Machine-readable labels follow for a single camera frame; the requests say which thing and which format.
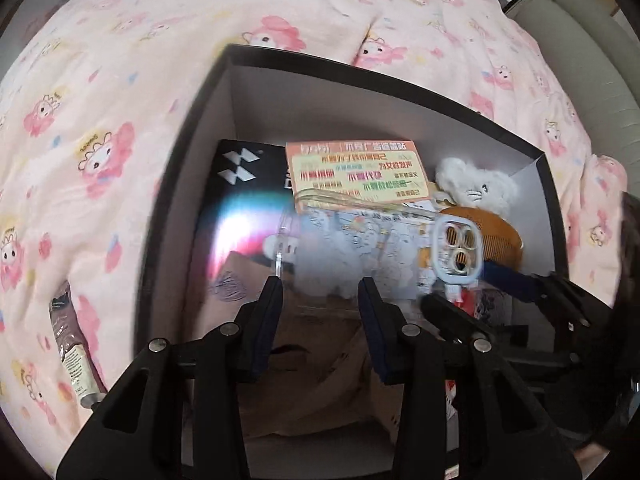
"metal screw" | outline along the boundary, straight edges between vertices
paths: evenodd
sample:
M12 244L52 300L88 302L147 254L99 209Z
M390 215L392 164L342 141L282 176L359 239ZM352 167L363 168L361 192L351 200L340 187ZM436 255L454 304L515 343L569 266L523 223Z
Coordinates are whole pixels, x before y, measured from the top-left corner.
M407 337L416 337L420 333L420 327L409 323L402 327L402 333Z
M152 352L161 352L168 345L166 339L157 337L149 342L149 350Z
M482 354L486 354L491 350L491 343L486 339L476 339L474 341L474 348Z
M225 323L219 328L219 330L222 335L236 335L239 332L240 327L235 323Z

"stuffed animal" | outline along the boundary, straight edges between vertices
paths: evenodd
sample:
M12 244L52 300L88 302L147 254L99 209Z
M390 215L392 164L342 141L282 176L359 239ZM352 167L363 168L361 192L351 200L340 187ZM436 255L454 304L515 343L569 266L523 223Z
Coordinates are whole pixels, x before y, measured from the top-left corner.
M484 209L502 217L509 212L518 194L518 186L509 175L480 170L459 158L445 158L440 162L436 183L458 205Z

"box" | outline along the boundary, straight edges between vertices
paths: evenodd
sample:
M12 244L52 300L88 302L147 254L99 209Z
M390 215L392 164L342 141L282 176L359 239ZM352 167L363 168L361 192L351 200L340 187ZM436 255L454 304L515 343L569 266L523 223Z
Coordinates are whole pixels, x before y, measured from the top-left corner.
M162 178L140 270L134 352L154 337L178 341L194 232L220 139L405 139L431 178L447 156L504 171L520 187L506 220L524 244L522 272L568 275L558 196L542 151L413 84L305 54L230 45L194 99Z

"bed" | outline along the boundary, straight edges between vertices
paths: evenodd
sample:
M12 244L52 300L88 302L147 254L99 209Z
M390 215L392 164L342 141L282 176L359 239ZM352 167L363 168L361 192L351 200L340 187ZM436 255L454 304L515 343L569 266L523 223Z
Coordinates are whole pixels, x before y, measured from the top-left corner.
M54 474L90 412L47 305L69 280L98 373L132 359L147 222L175 137L229 43L385 73L542 149L571 279L616 293L622 165L590 138L533 38L497 0L71 0L0 84L0 406Z

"grey sofa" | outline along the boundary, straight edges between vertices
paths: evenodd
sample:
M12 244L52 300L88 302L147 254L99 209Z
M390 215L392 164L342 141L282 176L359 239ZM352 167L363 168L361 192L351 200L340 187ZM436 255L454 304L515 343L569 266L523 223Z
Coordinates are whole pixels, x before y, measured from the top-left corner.
M520 0L507 15L531 34L591 137L640 196L640 48L595 0Z

